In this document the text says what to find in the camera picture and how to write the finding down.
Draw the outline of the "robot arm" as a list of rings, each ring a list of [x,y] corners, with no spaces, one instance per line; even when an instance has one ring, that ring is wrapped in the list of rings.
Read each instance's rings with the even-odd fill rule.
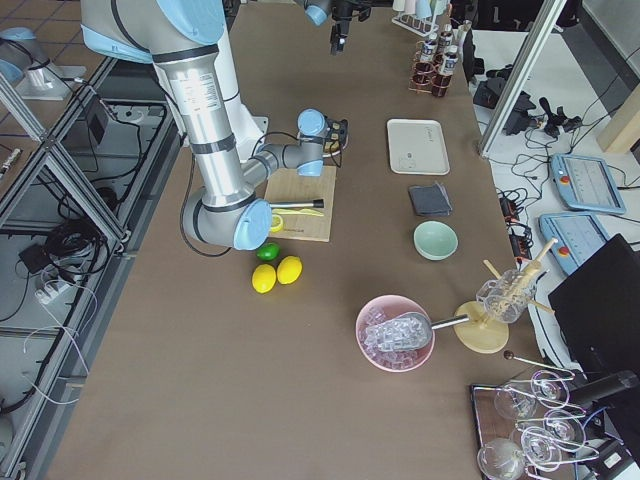
[[[331,19],[330,53],[338,55],[344,51],[353,19],[366,21],[372,10],[370,1],[348,0],[304,0],[296,1],[307,18],[316,26]]]
[[[91,50],[154,67],[204,185],[181,210],[183,230],[201,242],[255,250],[272,208],[255,189],[280,168],[316,177],[340,150],[348,124],[315,109],[298,117],[293,145],[262,143],[238,97],[220,1],[84,1],[81,27]]]

